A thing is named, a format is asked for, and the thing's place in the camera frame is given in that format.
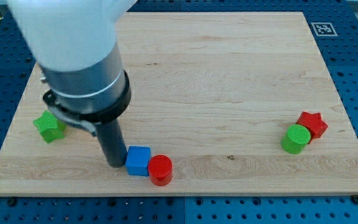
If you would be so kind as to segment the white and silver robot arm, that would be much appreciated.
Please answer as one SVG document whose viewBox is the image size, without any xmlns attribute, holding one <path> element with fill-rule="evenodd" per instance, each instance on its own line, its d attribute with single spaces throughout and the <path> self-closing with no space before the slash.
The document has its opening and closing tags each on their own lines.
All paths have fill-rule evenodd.
<svg viewBox="0 0 358 224">
<path fill-rule="evenodd" d="M 116 22 L 136 0 L 6 0 L 50 91 L 48 109 L 100 137 L 118 133 L 131 98 Z"/>
</svg>

